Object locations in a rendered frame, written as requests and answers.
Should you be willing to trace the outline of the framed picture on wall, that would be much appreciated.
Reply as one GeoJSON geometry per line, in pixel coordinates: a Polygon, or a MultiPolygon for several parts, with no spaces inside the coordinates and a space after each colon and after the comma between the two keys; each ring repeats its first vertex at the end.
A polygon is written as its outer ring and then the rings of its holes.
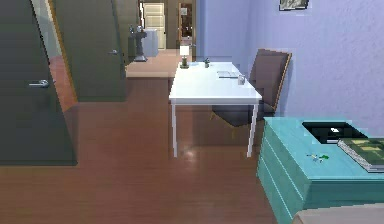
{"type": "Polygon", "coordinates": [[[291,10],[304,10],[307,8],[309,0],[280,0],[279,10],[280,11],[291,11],[291,10]]]}

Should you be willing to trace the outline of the white table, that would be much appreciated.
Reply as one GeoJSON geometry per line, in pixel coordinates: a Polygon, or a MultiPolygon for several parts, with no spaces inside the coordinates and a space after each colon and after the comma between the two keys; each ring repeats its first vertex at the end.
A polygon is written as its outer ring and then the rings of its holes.
{"type": "Polygon", "coordinates": [[[219,78],[217,71],[239,72],[231,62],[211,62],[209,68],[205,68],[204,62],[193,62],[188,69],[176,70],[169,94],[174,157],[178,156],[176,107],[190,105],[253,105],[247,147],[247,156],[252,156],[258,105],[262,96],[248,80],[244,85],[238,85],[238,78],[219,78]]]}

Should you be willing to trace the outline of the green book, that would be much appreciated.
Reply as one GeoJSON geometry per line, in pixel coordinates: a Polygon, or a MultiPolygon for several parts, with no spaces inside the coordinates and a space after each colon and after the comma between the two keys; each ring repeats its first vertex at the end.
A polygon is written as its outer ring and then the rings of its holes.
{"type": "Polygon", "coordinates": [[[341,138],[337,146],[369,173],[384,173],[384,138],[341,138]]]}

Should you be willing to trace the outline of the dark grey room door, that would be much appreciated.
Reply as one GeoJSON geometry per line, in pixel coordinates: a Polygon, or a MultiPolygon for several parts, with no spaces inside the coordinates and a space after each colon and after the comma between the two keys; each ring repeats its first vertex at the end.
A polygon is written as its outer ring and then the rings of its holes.
{"type": "Polygon", "coordinates": [[[77,99],[118,102],[126,97],[114,0],[53,0],[77,99]],[[111,55],[116,49],[119,54],[111,55]]]}
{"type": "Polygon", "coordinates": [[[0,0],[0,166],[76,164],[32,1],[0,0]]]}

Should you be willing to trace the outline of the white panelled door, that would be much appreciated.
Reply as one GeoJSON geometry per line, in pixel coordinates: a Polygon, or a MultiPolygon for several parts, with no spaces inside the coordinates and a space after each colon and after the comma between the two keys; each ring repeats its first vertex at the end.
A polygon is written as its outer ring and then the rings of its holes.
{"type": "Polygon", "coordinates": [[[163,3],[144,3],[143,7],[145,27],[157,31],[158,48],[165,49],[165,5],[163,3]]]}

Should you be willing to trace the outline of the teal chest of drawers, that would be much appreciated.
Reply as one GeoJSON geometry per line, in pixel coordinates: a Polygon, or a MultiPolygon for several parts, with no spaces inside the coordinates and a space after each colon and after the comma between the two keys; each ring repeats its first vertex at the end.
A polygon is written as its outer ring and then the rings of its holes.
{"type": "Polygon", "coordinates": [[[305,118],[266,117],[257,176],[278,224],[306,209],[384,203],[384,173],[369,173],[335,144],[321,144],[305,118]],[[327,155],[314,162],[308,154],[327,155]]]}

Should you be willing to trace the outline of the small coloured bits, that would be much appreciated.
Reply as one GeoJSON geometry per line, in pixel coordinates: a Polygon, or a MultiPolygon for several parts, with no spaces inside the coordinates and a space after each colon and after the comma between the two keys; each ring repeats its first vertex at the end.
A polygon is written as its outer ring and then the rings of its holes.
{"type": "Polygon", "coordinates": [[[329,159],[329,156],[327,155],[317,155],[317,154],[308,154],[307,155],[308,157],[310,157],[314,162],[319,162],[319,163],[322,163],[324,160],[328,160],[329,159]]]}

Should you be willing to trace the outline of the brown chair with wooden frame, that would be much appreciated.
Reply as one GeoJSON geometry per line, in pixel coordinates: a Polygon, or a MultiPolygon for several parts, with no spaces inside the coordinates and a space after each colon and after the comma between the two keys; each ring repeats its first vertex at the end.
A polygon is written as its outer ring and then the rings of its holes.
{"type": "MultiPolygon", "coordinates": [[[[248,79],[262,96],[258,105],[257,121],[275,115],[291,57],[289,52],[269,49],[257,51],[248,79]]],[[[232,129],[232,135],[235,135],[236,128],[251,125],[253,108],[253,105],[213,105],[210,119],[220,118],[232,129]]]]}

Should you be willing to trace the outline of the black laptop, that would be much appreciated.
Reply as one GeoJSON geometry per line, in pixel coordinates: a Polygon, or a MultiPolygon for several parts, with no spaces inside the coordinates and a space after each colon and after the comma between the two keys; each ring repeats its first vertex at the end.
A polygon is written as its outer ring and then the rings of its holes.
{"type": "Polygon", "coordinates": [[[303,122],[302,125],[321,144],[336,144],[341,138],[364,139],[366,135],[347,122],[303,122]]]}

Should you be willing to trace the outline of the small white shade lamp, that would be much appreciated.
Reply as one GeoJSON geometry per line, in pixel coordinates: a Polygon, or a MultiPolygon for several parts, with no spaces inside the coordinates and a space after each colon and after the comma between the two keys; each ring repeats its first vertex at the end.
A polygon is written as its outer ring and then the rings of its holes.
{"type": "Polygon", "coordinates": [[[179,48],[180,56],[182,57],[182,62],[180,65],[181,69],[188,69],[189,65],[187,62],[187,56],[189,55],[189,46],[188,45],[181,45],[179,48]]]}

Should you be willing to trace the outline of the beige cushion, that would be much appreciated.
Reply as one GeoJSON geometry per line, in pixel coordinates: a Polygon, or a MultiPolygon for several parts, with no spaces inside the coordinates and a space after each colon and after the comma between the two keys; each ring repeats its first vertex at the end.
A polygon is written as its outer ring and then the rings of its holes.
{"type": "Polygon", "coordinates": [[[302,210],[291,224],[384,224],[384,203],[302,210]]]}

